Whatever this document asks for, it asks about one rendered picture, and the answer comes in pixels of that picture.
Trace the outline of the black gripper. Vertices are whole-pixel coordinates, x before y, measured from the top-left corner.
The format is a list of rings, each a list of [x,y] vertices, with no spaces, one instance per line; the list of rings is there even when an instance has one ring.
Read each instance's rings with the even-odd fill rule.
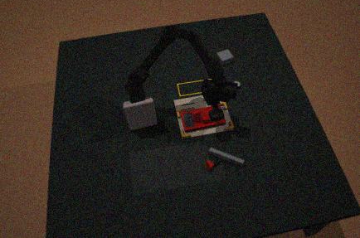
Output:
[[[211,121],[224,119],[224,113],[222,109],[218,108],[217,101],[219,98],[221,98],[220,94],[217,97],[210,97],[207,95],[207,87],[202,86],[201,87],[202,96],[207,102],[207,106],[212,106],[213,110],[209,111],[209,117]]]

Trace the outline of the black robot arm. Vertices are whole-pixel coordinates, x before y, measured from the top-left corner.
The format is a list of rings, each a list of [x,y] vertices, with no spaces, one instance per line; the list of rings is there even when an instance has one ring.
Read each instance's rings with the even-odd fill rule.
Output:
[[[158,43],[150,51],[143,63],[128,76],[128,81],[124,88],[129,92],[130,103],[132,104],[145,100],[142,85],[149,77],[148,70],[164,49],[176,38],[189,40],[202,59],[207,74],[211,78],[211,80],[205,79],[202,82],[202,86],[207,87],[207,95],[210,97],[217,97],[220,94],[221,98],[218,99],[218,104],[220,101],[228,103],[231,98],[235,99],[238,91],[238,83],[226,81],[226,78],[223,75],[223,68],[211,57],[196,32],[179,29],[177,26],[167,26],[164,28]]]

